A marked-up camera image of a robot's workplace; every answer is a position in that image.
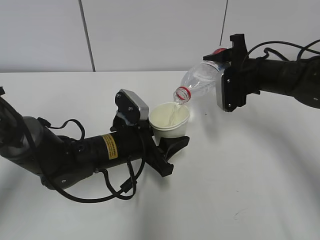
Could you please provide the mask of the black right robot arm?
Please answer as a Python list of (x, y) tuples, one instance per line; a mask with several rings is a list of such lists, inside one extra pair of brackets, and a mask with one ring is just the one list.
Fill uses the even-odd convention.
[[(247, 103), (247, 95), (261, 92), (289, 96), (315, 109), (320, 107), (320, 53), (312, 49), (319, 40), (305, 46), (272, 40), (248, 50), (243, 33), (229, 38), (231, 48), (203, 57), (205, 61), (228, 64), (216, 83), (217, 104), (223, 111), (231, 113)], [(299, 52), (295, 60), (289, 60), (270, 44), (295, 47)]]

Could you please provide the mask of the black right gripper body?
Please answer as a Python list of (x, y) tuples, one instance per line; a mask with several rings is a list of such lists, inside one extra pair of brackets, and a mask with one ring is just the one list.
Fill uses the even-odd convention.
[(232, 103), (231, 112), (236, 108), (242, 107), (247, 103), (247, 95), (260, 94), (260, 90), (253, 81), (253, 64), (249, 64), (249, 69), (244, 68), (248, 60), (248, 50), (245, 42), (245, 35), (237, 33), (230, 36), (232, 43), (232, 55), (229, 67), (225, 69), (228, 80), (228, 91), (230, 102)]

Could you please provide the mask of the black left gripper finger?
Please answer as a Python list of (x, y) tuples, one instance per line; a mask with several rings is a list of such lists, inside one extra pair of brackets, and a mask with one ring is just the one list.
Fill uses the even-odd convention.
[(173, 155), (185, 148), (189, 144), (190, 138), (188, 136), (181, 136), (176, 138), (160, 138), (159, 148), (163, 152), (166, 160), (169, 160)]

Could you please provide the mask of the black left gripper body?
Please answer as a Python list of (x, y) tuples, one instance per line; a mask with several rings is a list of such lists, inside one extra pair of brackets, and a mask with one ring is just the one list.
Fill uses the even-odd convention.
[(148, 119), (139, 120), (130, 125), (120, 117), (113, 119), (112, 132), (116, 132), (118, 142), (122, 146), (120, 153), (137, 154), (162, 177), (172, 174), (174, 165), (165, 159), (164, 151), (153, 140), (153, 130)]

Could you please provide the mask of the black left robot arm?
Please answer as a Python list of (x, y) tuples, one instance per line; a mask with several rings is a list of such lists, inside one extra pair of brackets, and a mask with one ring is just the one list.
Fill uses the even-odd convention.
[(154, 142), (149, 108), (133, 91), (121, 89), (110, 133), (73, 139), (53, 133), (43, 118), (22, 116), (0, 101), (0, 155), (37, 175), (48, 189), (67, 189), (94, 171), (131, 161), (147, 163), (162, 177), (174, 166), (169, 159), (189, 143), (188, 136)]

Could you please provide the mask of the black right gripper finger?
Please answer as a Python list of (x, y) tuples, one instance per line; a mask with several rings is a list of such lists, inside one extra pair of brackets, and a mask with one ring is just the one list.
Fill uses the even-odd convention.
[(232, 59), (232, 49), (218, 48), (212, 54), (205, 55), (202, 59), (204, 61), (212, 61), (216, 63), (227, 63)]

